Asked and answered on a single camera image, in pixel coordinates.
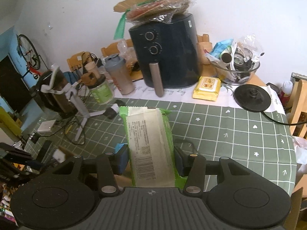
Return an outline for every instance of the green ribbon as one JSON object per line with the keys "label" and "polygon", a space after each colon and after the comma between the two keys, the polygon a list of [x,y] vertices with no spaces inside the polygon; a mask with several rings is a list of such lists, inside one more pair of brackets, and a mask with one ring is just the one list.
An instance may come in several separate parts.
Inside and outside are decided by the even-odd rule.
{"label": "green ribbon", "polygon": [[114,40],[118,40],[118,39],[123,39],[124,38],[124,32],[125,32],[125,25],[126,25],[126,13],[129,10],[127,9],[127,11],[125,13],[122,14],[122,17],[120,18],[118,24],[117,24],[117,28],[115,30],[115,34],[114,34]]}
{"label": "green ribbon", "polygon": [[[144,5],[146,3],[151,3],[154,2],[156,0],[150,0],[150,1],[145,1],[142,3],[137,4],[137,6],[141,6]],[[126,25],[126,13],[130,11],[130,9],[127,9],[125,13],[122,14],[122,17],[119,19],[119,22],[117,24],[115,33],[114,33],[114,40],[118,40],[118,39],[123,39],[124,38],[124,33],[125,33],[125,25]]]}

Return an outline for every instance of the green packaging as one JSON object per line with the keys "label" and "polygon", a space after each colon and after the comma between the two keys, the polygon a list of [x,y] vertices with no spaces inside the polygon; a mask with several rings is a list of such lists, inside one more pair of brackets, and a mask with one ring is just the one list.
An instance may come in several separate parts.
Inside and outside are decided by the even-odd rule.
{"label": "green packaging", "polygon": [[172,132],[167,117],[170,112],[158,108],[120,107],[134,186],[161,187],[162,184],[162,187],[182,189],[185,185],[187,178],[181,177],[175,166]]}

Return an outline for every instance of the white bottle cap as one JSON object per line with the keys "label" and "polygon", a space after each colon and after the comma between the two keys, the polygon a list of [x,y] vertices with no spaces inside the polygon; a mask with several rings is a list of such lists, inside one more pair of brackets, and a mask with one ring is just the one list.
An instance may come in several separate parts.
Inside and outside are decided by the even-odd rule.
{"label": "white bottle cap", "polygon": [[287,80],[283,83],[281,90],[284,92],[285,95],[290,95],[292,92],[292,88],[293,88],[293,83]]}

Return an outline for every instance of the air fryer knob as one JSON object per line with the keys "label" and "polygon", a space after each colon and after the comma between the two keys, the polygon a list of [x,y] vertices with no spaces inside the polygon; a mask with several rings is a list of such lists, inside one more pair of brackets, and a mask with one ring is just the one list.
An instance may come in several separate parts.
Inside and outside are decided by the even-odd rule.
{"label": "air fryer knob", "polygon": [[156,38],[156,32],[153,30],[149,30],[148,32],[145,33],[145,39],[148,41],[152,41]]}
{"label": "air fryer knob", "polygon": [[161,46],[158,43],[154,43],[151,47],[149,47],[149,52],[152,55],[158,54],[161,51]]}

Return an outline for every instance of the glass bowl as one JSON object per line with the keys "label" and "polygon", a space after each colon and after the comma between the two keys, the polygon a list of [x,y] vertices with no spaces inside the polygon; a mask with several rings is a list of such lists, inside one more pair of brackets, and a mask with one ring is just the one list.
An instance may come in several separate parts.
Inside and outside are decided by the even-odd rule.
{"label": "glass bowl", "polygon": [[251,70],[232,71],[227,68],[223,68],[214,62],[210,63],[215,67],[218,78],[222,82],[230,85],[243,85],[247,83],[260,67],[260,62],[256,62]]}

